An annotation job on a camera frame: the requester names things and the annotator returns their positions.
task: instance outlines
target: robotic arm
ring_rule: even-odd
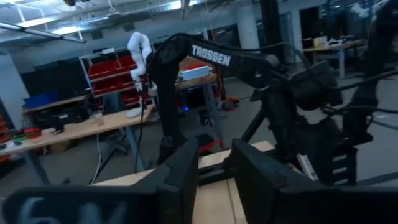
[[[145,103],[142,99],[142,83],[140,76],[146,74],[146,63],[144,59],[147,58],[150,53],[152,53],[152,47],[146,35],[135,32],[132,34],[129,43],[127,44],[127,49],[129,49],[131,57],[137,65],[136,69],[130,71],[130,75],[134,85],[136,86],[136,90],[140,95],[140,107],[134,108],[127,113],[128,118],[133,118],[140,115],[142,113],[142,109],[145,108]]]
[[[368,56],[364,79],[374,78],[382,73],[384,62],[389,56],[394,36],[398,31],[398,1],[382,0],[373,6],[374,23],[369,33]],[[367,129],[367,117],[378,106],[376,96],[377,82],[360,85],[349,103],[350,107],[368,107],[373,110],[351,110],[343,116],[345,134],[348,136],[363,136]]]
[[[378,3],[376,3],[375,5],[372,6],[372,15],[376,15],[377,12],[384,7],[384,5],[386,5],[389,2],[389,0],[381,0]],[[351,12],[355,12],[357,13],[357,15],[364,19],[369,17],[369,8],[367,9],[363,9],[361,7],[361,5],[359,5],[359,3],[356,3],[352,8],[351,8]]]
[[[147,72],[158,88],[160,118],[164,132],[158,164],[163,163],[186,141],[180,131],[177,108],[174,106],[177,104],[175,80],[179,62],[185,57],[197,58],[231,70],[242,82],[256,89],[252,99],[262,101],[259,116],[269,120],[269,128],[277,140],[277,150],[284,158],[306,156],[306,152],[302,150],[305,146],[299,146],[297,139],[302,139],[298,133],[304,133],[299,131],[298,126],[308,123],[297,113],[296,105],[305,110],[314,110],[322,104],[336,106],[342,103],[340,92],[331,92],[323,88],[313,81],[308,71],[296,73],[291,77],[281,73],[275,57],[225,47],[188,34],[175,34],[147,57]],[[320,63],[314,69],[316,74],[313,75],[317,76],[318,81],[327,83],[328,86],[337,86],[327,63]],[[257,127],[260,125],[258,121],[252,123]],[[309,164],[308,158],[304,157],[302,160]],[[313,175],[316,179],[311,165],[305,167],[308,167],[309,176]]]

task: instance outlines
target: ceiling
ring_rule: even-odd
[[[0,22],[18,24],[57,34],[105,29],[116,25],[154,18],[180,10],[182,19],[191,7],[204,0],[77,0],[67,6],[63,0],[0,0]],[[230,0],[208,0],[219,6]],[[0,29],[0,49],[26,47],[52,39]]]

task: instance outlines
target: white robotic arm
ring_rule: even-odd
[[[152,46],[150,45],[149,39],[146,35],[135,32],[132,34],[129,43],[127,44],[127,49],[129,49],[131,57],[137,65],[136,69],[130,71],[130,75],[134,85],[136,86],[137,92],[140,94],[140,107],[134,108],[127,113],[128,118],[133,118],[142,113],[142,107],[144,106],[144,101],[141,97],[142,83],[140,75],[144,75],[146,73],[146,58],[150,53],[152,53]]]
[[[376,3],[375,5],[372,6],[372,15],[373,18],[372,20],[376,19],[376,13],[378,12],[378,10],[380,8],[382,8],[385,4],[387,4],[389,2],[389,0],[381,0],[378,3]],[[357,15],[364,19],[369,17],[369,8],[367,9],[363,9],[359,3],[356,3],[352,8],[351,8],[351,12],[357,13]]]

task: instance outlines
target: cardboard box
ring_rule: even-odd
[[[65,152],[72,146],[71,141],[56,143],[50,146],[50,150],[54,153]]]

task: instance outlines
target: blue bin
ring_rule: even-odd
[[[36,108],[39,106],[44,106],[50,103],[54,103],[58,101],[59,96],[56,92],[47,92],[42,93],[37,96],[32,96],[29,98],[24,99],[25,101],[25,109]]]

